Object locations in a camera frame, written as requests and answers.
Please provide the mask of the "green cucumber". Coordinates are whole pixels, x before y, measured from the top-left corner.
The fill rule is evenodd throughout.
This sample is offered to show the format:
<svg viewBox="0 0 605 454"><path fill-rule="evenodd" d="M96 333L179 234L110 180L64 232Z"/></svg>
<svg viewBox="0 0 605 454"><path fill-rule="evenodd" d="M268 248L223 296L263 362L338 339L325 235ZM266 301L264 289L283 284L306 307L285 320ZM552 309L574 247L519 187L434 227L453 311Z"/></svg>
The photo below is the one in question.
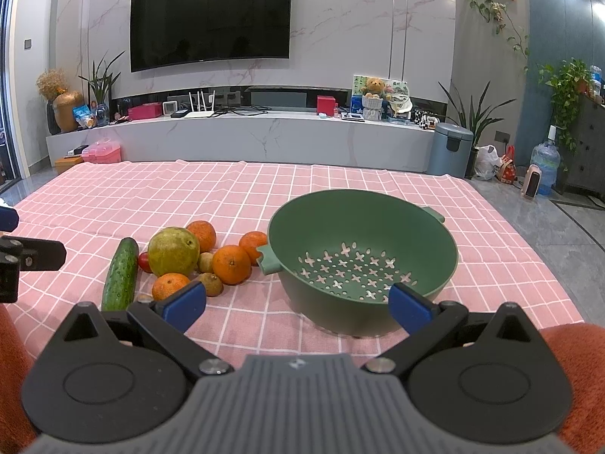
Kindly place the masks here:
<svg viewBox="0 0 605 454"><path fill-rule="evenodd" d="M134 301L137 287L138 245L133 238L120 241L111 260L102 291L104 312L125 311Z"/></svg>

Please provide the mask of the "orange front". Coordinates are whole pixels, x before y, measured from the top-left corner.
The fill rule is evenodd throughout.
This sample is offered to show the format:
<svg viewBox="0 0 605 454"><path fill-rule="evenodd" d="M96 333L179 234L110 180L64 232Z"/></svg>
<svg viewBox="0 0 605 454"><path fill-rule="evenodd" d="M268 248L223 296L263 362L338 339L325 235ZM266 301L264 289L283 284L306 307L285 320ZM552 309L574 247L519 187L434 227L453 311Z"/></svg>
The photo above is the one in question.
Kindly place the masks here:
<svg viewBox="0 0 605 454"><path fill-rule="evenodd" d="M167 273L159 277L153 287L152 296L155 301L160 301L169 298L173 293L186 287L190 283L190 279L179 273Z"/></svg>

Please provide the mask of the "orange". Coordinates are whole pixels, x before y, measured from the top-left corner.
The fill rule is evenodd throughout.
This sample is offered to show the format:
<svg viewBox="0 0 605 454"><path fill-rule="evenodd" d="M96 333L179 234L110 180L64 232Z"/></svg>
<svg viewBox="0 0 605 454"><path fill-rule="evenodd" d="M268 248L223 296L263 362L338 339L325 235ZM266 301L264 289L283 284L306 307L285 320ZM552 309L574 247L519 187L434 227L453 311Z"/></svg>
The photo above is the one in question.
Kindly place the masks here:
<svg viewBox="0 0 605 454"><path fill-rule="evenodd" d="M159 277L153 287L152 296L155 301L160 301L169 298L173 293L186 287L190 283L190 279L179 273L167 273Z"/></svg>
<svg viewBox="0 0 605 454"><path fill-rule="evenodd" d="M268 244L268 237L261 231L248 232L239 241L239 246L247 253L253 266L258 264L258 259L262 256L258 248L266 244Z"/></svg>
<svg viewBox="0 0 605 454"><path fill-rule="evenodd" d="M250 277L252 266L243 248L238 245L226 245L214 253L212 270L222 283L236 286Z"/></svg>
<svg viewBox="0 0 605 454"><path fill-rule="evenodd" d="M186 226L198 240L201 252L211 252L216 247L216 230L213 225L206 220L192 221Z"/></svg>

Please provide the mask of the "red cherry tomato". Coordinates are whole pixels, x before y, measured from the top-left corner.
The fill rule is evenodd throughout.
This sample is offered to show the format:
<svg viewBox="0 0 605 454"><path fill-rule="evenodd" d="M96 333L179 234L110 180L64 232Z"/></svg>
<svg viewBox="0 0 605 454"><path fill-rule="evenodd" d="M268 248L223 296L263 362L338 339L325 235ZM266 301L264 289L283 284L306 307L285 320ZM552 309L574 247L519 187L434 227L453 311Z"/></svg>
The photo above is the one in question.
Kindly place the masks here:
<svg viewBox="0 0 605 454"><path fill-rule="evenodd" d="M151 270L150 262L149 262L149 253L148 252L141 252L137 256L137 264L138 264L138 267L146 274L153 273L153 271Z"/></svg>

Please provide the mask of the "brown longan fruit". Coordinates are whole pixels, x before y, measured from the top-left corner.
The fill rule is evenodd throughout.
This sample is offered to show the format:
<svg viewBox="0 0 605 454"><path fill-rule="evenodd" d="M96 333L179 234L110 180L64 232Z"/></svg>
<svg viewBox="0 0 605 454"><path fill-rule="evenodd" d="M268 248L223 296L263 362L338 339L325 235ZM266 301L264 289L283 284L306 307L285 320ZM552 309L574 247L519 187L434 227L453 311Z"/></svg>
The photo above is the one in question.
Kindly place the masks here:
<svg viewBox="0 0 605 454"><path fill-rule="evenodd" d="M197 280L204 286L208 297L216 297L222 294L223 283L214 273L203 273L197 276Z"/></svg>
<svg viewBox="0 0 605 454"><path fill-rule="evenodd" d="M200 274L204 273L212 273L213 265L213 253L212 252L202 252L198 258L198 272Z"/></svg>

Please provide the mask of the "yellow-green pear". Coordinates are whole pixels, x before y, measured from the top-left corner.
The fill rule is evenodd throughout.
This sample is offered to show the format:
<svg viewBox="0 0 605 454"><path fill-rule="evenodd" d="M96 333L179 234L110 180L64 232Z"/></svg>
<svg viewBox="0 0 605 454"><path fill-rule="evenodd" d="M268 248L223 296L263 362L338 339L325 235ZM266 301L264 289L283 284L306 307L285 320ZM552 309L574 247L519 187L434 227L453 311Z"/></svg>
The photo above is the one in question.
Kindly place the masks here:
<svg viewBox="0 0 605 454"><path fill-rule="evenodd" d="M149 265L156 277L169 273L189 276L196 269L199 254L198 239L182 227L166 227L148 244Z"/></svg>

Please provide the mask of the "pink checkered tablecloth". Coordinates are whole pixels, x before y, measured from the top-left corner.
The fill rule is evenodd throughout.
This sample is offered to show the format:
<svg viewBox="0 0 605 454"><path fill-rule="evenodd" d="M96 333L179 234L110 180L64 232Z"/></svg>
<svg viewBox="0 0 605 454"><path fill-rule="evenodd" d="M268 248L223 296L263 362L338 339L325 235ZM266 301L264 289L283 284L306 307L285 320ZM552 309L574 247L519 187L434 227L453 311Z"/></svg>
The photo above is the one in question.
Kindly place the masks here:
<svg viewBox="0 0 605 454"><path fill-rule="evenodd" d="M293 279L319 296L385 309L395 283L475 312L513 301L539 328L580 313L523 238L467 182L386 170L252 163L84 163L16 207L17 233L67 250L56 272L25 273L4 312L37 357L71 308L100 302L119 243L146 248L166 227L206 221L219 246L261 231L269 260L211 298L190 337L234 364L250 354L350 354L362 362L402 330L357 339L315 325L287 296Z"/></svg>

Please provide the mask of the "potted plant left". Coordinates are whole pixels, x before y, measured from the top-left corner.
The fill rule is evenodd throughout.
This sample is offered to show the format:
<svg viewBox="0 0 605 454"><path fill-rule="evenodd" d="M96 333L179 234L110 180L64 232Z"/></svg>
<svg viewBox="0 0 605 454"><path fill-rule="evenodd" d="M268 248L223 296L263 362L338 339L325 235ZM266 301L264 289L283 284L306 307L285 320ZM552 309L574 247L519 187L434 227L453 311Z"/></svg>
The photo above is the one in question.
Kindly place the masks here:
<svg viewBox="0 0 605 454"><path fill-rule="evenodd" d="M112 66L121 56L124 50L118 53L114 59L107 61L103 56L98 62L92 62L89 77L79 76L85 81L92 92L95 105L92 107L97 126L107 126L111 121L110 95L114 84L120 78L121 73L114 73Z"/></svg>

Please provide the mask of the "green colander bowl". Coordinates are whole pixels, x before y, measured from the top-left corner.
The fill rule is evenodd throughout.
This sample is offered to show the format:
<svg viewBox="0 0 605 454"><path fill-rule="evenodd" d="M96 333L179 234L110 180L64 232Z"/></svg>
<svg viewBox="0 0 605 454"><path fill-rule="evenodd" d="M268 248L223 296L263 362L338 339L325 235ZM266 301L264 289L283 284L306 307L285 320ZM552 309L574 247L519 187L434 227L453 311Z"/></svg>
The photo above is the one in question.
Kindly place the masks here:
<svg viewBox="0 0 605 454"><path fill-rule="evenodd" d="M356 337L397 329L389 311L393 285L433 299L458 267L458 246L437 211L352 189L287 202L258 251L258 266L279 277L295 312Z"/></svg>

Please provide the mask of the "magenta box on console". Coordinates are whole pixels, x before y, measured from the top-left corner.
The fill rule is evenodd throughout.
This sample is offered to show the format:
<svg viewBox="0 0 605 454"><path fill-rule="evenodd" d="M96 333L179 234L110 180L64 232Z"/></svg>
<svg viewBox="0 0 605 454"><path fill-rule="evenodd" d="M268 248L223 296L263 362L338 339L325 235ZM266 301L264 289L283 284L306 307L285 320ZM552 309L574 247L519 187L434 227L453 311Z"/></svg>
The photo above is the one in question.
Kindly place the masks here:
<svg viewBox="0 0 605 454"><path fill-rule="evenodd" d="M155 119L163 115L161 103L140 104L128 109L128 117L132 121Z"/></svg>

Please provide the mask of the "grey drawer cabinet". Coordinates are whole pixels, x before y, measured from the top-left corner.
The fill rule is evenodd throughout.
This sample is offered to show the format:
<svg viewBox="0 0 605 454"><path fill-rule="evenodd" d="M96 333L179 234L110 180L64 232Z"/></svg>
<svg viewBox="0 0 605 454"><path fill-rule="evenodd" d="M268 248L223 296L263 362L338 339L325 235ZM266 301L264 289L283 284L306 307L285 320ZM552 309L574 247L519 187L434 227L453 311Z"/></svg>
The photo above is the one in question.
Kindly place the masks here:
<svg viewBox="0 0 605 454"><path fill-rule="evenodd" d="M565 189L588 190L604 194L604 107L589 97L580 97L579 116L571 125L570 132L576 148L570 153L561 150L567 170L562 172Z"/></svg>

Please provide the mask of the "white wifi router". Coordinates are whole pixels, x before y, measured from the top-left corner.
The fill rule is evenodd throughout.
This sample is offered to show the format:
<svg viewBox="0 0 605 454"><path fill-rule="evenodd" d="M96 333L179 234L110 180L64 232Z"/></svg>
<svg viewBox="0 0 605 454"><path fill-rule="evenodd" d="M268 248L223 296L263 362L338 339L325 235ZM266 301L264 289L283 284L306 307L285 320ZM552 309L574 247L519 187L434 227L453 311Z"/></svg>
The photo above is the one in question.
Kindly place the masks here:
<svg viewBox="0 0 605 454"><path fill-rule="evenodd" d="M212 91L210 94L205 94L202 90L198 90L196 94L190 92L189 105L190 110L186 118L210 118L216 112L216 93Z"/></svg>

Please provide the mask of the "blue-grey trash bin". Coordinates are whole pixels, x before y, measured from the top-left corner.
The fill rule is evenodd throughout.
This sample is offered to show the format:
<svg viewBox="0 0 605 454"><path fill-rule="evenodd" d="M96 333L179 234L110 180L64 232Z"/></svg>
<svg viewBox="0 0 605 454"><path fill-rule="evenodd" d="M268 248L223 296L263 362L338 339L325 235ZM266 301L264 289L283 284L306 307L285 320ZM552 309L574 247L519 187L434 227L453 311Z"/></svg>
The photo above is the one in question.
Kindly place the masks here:
<svg viewBox="0 0 605 454"><path fill-rule="evenodd" d="M471 155L474 134L454 124L436 125L427 174L463 178Z"/></svg>

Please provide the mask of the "hanging ivy plant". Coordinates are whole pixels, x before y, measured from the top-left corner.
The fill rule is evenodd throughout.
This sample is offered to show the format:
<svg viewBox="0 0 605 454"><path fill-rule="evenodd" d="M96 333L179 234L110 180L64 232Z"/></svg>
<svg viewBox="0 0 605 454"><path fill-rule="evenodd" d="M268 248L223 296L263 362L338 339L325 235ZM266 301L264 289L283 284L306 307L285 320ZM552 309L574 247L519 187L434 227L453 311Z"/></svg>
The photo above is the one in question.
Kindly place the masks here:
<svg viewBox="0 0 605 454"><path fill-rule="evenodd" d="M580 97L589 84L589 68L581 59L562 61L560 65L540 65L539 82L552 91L552 122L558 127L558 145L568 152L576 149L571 126L579 118Z"/></svg>

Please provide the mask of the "teddy bear toy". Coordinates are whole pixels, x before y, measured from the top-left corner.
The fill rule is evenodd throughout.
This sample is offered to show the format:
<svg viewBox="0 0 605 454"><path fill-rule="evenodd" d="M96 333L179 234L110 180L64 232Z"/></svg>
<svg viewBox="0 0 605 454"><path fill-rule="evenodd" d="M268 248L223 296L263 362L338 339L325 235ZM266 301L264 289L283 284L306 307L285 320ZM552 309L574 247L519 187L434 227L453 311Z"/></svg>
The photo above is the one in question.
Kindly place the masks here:
<svg viewBox="0 0 605 454"><path fill-rule="evenodd" d="M379 77L367 77L365 84L361 88L361 93L364 96L372 97L384 97L386 89L386 82Z"/></svg>

